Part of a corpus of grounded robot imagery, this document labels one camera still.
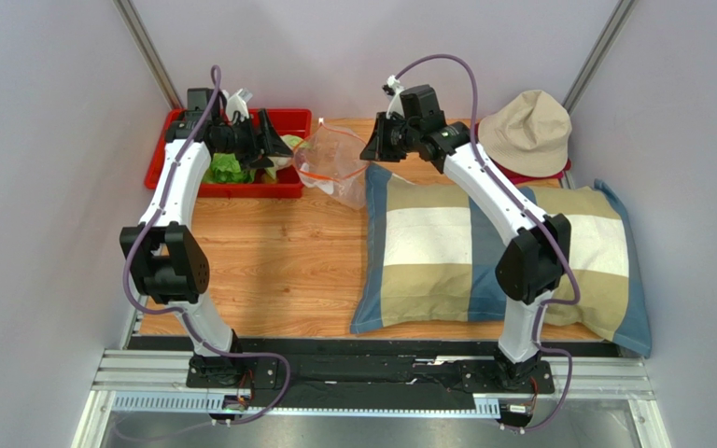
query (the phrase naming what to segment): wooden table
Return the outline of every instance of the wooden table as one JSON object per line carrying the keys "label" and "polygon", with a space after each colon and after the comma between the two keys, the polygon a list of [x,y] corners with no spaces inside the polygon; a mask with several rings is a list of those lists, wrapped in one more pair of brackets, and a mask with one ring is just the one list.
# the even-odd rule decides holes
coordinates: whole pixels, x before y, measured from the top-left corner
{"label": "wooden table", "polygon": [[[369,139],[372,119],[335,119]],[[451,184],[412,157],[387,168],[418,184]],[[558,187],[557,181],[536,184]],[[498,339],[502,322],[409,322],[363,335],[349,332],[364,286],[367,213],[319,189],[298,200],[199,199],[192,232],[209,258],[209,292],[240,336]],[[184,334],[171,315],[146,316],[142,334]],[[543,339],[598,340],[581,324],[543,327]]]}

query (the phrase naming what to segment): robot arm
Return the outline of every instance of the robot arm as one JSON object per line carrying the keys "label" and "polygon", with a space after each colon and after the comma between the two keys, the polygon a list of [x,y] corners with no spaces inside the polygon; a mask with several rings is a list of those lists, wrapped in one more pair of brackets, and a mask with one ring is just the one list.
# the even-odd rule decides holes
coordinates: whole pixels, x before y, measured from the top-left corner
{"label": "robot arm", "polygon": [[[433,88],[425,85],[406,90],[390,77],[384,91],[391,98],[389,109],[377,114],[373,135],[360,157],[400,161],[408,153],[417,152],[464,189],[497,229],[507,247],[496,269],[507,304],[495,358],[499,382],[510,387],[521,385],[541,357],[534,343],[541,334],[538,309],[552,298],[563,274],[554,250],[531,217],[544,224],[566,256],[570,224],[564,216],[549,217],[528,201],[479,145],[483,160],[478,160],[470,145],[469,128],[461,122],[446,123]],[[490,170],[498,182],[484,170]],[[525,215],[503,189],[524,204],[530,215]]]}
{"label": "robot arm", "polygon": [[[205,114],[212,95],[213,112]],[[209,262],[190,232],[192,211],[204,173],[215,153],[231,153],[244,169],[272,166],[269,157],[291,157],[292,152],[273,129],[267,112],[258,113],[255,129],[246,101],[250,92],[239,90],[223,103],[232,121],[220,115],[221,94],[212,89],[188,91],[188,110],[171,123],[165,135],[165,163],[160,183],[137,227],[124,228],[120,243],[124,255],[137,241],[140,231],[151,223],[135,254],[130,271],[135,288],[161,307],[173,308],[182,327],[193,340],[196,355],[220,359],[206,345],[223,352],[238,351],[236,336],[220,318],[209,297]],[[202,121],[184,154],[180,151],[196,124]],[[159,217],[152,222],[158,207]]]}

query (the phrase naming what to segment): pillow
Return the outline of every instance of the pillow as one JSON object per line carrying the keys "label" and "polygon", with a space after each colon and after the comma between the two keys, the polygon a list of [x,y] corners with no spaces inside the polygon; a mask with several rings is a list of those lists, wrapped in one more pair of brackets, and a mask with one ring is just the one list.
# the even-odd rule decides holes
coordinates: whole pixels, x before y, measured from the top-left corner
{"label": "pillow", "polygon": [[[417,186],[371,164],[366,172],[368,266],[354,334],[409,321],[502,320],[495,268],[505,249],[497,230],[458,186]],[[545,322],[582,322],[643,356],[651,332],[626,209],[604,182],[594,188],[521,188],[571,223],[569,264],[582,292],[576,306],[551,305]],[[564,275],[555,297],[573,296]]]}

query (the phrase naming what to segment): beige bucket hat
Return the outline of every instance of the beige bucket hat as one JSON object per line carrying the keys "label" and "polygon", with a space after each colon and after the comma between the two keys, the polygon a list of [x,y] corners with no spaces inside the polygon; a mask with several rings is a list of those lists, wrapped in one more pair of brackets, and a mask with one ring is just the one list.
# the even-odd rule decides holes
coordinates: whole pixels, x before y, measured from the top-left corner
{"label": "beige bucket hat", "polygon": [[524,91],[480,121],[478,140],[493,161],[520,175],[555,175],[569,159],[569,113],[545,91]]}

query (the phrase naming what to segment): white wall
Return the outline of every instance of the white wall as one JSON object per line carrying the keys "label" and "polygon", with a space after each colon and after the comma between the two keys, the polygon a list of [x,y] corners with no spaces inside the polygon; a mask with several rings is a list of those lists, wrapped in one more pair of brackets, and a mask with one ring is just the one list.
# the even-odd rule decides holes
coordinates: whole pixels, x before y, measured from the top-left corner
{"label": "white wall", "polygon": [[0,446],[71,443],[167,110],[111,2],[0,1]]}
{"label": "white wall", "polygon": [[717,446],[717,2],[639,2],[573,123],[633,221],[673,445]]}
{"label": "white wall", "polygon": [[[321,117],[374,117],[380,90],[409,62],[464,58],[478,78],[480,114],[544,89],[562,100],[615,0],[134,0],[182,101],[223,67],[229,91],[253,106],[306,107]],[[451,62],[428,63],[404,85],[428,83],[448,117],[468,117],[470,87]]]}

